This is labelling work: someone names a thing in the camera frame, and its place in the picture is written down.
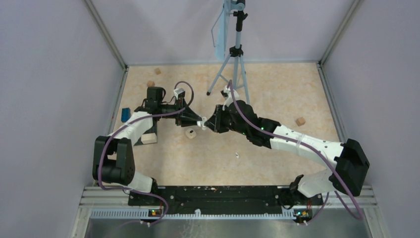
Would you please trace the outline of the beige charging case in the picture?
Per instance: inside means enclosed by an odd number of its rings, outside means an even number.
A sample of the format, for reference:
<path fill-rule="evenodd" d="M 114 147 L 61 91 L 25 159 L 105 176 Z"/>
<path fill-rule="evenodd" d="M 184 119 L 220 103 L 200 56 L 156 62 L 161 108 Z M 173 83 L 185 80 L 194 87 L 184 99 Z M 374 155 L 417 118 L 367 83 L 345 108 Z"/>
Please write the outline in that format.
<path fill-rule="evenodd" d="M 197 136 L 197 133 L 196 133 L 196 131 L 194 130 L 194 129 L 187 129 L 186 131 L 185 131 L 185 134 L 186 134 L 186 136 L 189 138 L 189 139 L 194 139 L 196 136 Z"/>

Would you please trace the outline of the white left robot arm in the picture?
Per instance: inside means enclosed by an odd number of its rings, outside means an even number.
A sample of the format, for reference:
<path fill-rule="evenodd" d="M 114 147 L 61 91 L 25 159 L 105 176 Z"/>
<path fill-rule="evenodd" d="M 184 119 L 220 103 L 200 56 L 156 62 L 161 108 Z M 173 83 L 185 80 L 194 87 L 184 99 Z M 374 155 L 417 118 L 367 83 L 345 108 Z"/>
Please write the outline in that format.
<path fill-rule="evenodd" d="M 108 136 L 95 140 L 93 179 L 140 191 L 140 199 L 147 205 L 158 201 L 159 192 L 153 188 L 153 179 L 136 171 L 133 146 L 160 118 L 174 119 L 181 127 L 203 125 L 203 118 L 185 101 L 182 88 L 174 90 L 174 103 L 163 101 L 166 91 L 162 87 L 149 87 L 144 103 L 126 123 Z"/>

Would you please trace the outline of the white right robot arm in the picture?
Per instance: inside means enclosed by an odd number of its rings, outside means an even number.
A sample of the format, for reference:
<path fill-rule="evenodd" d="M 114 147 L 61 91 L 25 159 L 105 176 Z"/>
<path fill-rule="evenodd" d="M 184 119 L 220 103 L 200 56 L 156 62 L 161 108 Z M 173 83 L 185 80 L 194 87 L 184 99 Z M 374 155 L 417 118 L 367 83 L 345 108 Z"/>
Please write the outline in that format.
<path fill-rule="evenodd" d="M 370 163 L 356 140 L 347 139 L 342 143 L 305 135 L 257 116 L 242 100 L 228 107 L 217 105 L 205 126 L 216 133 L 237 132 L 256 146 L 287 151 L 324 166 L 324 171 L 296 178 L 297 185 L 290 191 L 296 204 L 304 204 L 310 197 L 330 191 L 352 196 L 361 194 Z"/>

